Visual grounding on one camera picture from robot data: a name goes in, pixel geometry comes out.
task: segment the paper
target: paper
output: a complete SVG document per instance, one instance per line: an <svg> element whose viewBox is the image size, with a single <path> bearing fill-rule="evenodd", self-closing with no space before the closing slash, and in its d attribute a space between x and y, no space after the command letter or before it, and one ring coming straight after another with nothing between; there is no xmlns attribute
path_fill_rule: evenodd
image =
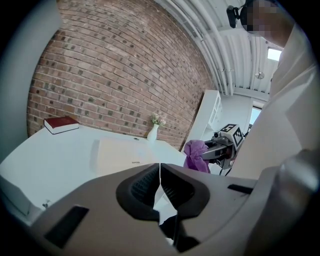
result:
<svg viewBox="0 0 320 256"><path fill-rule="evenodd" d="M146 143L134 140L104 138L99 142L97 175L109 175L133 167L158 162Z"/></svg>

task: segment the person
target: person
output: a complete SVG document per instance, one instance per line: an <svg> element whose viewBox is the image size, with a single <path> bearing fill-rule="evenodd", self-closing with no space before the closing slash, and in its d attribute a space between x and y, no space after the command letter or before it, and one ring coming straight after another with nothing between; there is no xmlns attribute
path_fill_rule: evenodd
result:
<svg viewBox="0 0 320 256"><path fill-rule="evenodd" d="M248 1L240 20L254 36L283 48L264 105L228 176L258 179L301 150L320 142L320 87L317 61L298 24L275 1Z"/></svg>

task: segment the brick wall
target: brick wall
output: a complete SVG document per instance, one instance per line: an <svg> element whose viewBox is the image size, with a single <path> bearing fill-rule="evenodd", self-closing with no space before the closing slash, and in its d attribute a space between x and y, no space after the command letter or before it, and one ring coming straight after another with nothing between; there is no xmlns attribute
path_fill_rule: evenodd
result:
<svg viewBox="0 0 320 256"><path fill-rule="evenodd" d="M201 96L213 89L188 34L152 0L61 0L63 19L36 67L28 134L43 119L145 137L153 112L167 124L158 138L180 149Z"/></svg>

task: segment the flower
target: flower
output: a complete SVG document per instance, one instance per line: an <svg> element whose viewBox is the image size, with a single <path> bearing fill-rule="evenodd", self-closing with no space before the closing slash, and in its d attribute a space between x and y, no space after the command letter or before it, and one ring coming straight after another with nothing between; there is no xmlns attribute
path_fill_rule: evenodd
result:
<svg viewBox="0 0 320 256"><path fill-rule="evenodd" d="M158 126L164 126L166 124L165 119L157 113L151 115L151 122Z"/></svg>

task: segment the white ceiling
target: white ceiling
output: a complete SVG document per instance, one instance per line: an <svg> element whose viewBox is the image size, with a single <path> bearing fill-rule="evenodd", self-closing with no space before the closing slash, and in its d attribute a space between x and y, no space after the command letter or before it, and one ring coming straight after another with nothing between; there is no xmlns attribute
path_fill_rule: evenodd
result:
<svg viewBox="0 0 320 256"><path fill-rule="evenodd" d="M281 48L262 37L247 33L240 21L237 28L230 27L227 7L239 7L245 0L155 1L168 11L196 42L220 92L229 96L239 94L264 101L269 99L271 78L278 62L268 59L268 47L279 50ZM263 79L255 77L258 71L264 73Z"/></svg>

